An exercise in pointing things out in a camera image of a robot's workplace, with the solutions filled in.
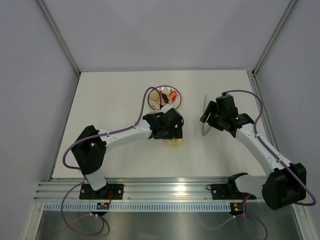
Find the round beige lunch box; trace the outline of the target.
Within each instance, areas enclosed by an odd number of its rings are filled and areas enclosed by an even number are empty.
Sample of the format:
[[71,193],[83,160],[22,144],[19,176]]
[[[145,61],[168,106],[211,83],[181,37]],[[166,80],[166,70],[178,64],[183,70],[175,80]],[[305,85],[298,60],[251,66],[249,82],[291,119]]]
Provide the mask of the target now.
[[174,138],[164,140],[164,144],[171,149],[176,149],[181,147],[184,144],[185,138]]

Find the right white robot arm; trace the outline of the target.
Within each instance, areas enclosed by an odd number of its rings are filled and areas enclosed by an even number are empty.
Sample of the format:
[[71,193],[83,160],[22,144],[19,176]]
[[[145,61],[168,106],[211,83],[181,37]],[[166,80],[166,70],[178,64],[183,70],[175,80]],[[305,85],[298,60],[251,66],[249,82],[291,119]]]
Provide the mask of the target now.
[[233,96],[225,94],[210,101],[200,121],[230,133],[249,150],[266,175],[258,177],[241,172],[230,176],[226,189],[230,197],[251,194],[262,198],[272,210],[298,204],[306,198],[306,168],[301,163],[293,164],[265,140],[254,120],[238,112]]

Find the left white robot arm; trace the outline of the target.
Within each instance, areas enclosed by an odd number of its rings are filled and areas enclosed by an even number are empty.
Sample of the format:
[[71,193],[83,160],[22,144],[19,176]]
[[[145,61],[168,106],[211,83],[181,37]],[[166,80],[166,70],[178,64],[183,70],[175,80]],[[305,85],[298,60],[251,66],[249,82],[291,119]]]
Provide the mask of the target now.
[[82,185],[81,200],[121,200],[123,186],[109,184],[102,173],[105,154],[117,147],[140,140],[179,140],[183,138],[184,119],[175,109],[149,113],[137,123],[122,129],[100,132],[87,126],[71,147],[71,152],[88,183]]

